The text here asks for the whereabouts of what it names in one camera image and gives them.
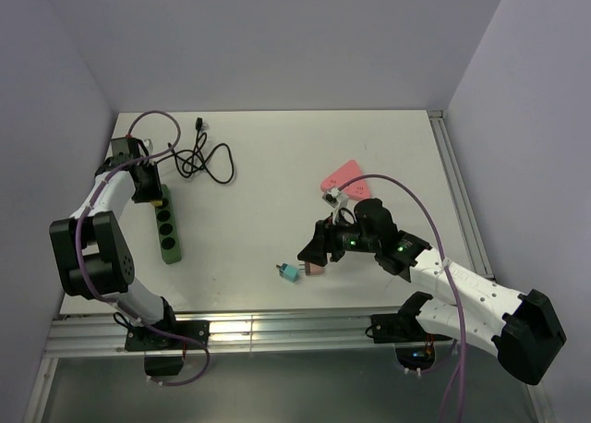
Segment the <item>green power strip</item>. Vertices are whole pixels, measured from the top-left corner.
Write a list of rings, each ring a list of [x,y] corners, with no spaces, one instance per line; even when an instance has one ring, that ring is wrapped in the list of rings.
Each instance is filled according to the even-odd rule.
[[[182,249],[177,231],[172,194],[167,185],[162,185],[163,198],[154,208],[158,229],[161,257],[165,264],[172,265],[182,259]]]

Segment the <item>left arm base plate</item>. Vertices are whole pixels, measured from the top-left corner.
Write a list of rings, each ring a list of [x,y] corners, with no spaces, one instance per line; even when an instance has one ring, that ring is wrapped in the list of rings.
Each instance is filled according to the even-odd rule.
[[[125,342],[126,352],[150,352],[166,350],[198,350],[208,344],[210,336],[210,323],[207,320],[181,320],[176,323],[172,333],[199,342],[188,343],[185,341],[164,337],[145,329],[144,327],[132,327],[127,333]]]

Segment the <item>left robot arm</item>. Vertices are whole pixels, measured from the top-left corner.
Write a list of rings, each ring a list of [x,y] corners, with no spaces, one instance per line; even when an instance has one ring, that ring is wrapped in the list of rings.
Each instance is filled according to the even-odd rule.
[[[69,217],[51,223],[49,235],[61,285],[68,296],[111,306],[159,348],[176,344],[180,326],[168,301],[135,274],[118,219],[129,201],[167,208],[150,148],[130,135],[111,141],[112,155],[96,171],[91,193]]]

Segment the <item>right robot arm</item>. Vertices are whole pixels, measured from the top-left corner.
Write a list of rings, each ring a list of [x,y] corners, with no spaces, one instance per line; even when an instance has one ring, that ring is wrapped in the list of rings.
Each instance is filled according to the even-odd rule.
[[[519,292],[443,258],[427,241],[399,229],[380,199],[358,202],[354,216],[353,223],[317,221],[298,259],[324,267],[347,252],[373,255],[384,271],[419,289],[399,309],[404,336],[466,341],[496,357],[517,380],[540,383],[566,343],[545,294]]]

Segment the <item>blue plug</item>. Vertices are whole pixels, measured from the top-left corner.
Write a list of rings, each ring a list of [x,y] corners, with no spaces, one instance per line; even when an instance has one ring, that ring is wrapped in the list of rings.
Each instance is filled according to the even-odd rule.
[[[276,266],[279,275],[290,283],[295,283],[299,279],[299,269],[296,266],[283,263]]]

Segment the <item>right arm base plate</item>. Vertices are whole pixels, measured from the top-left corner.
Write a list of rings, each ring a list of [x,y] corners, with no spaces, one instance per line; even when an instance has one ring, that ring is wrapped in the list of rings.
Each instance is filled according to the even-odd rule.
[[[424,342],[427,339],[427,333],[416,318],[401,313],[371,315],[365,335],[374,344]]]

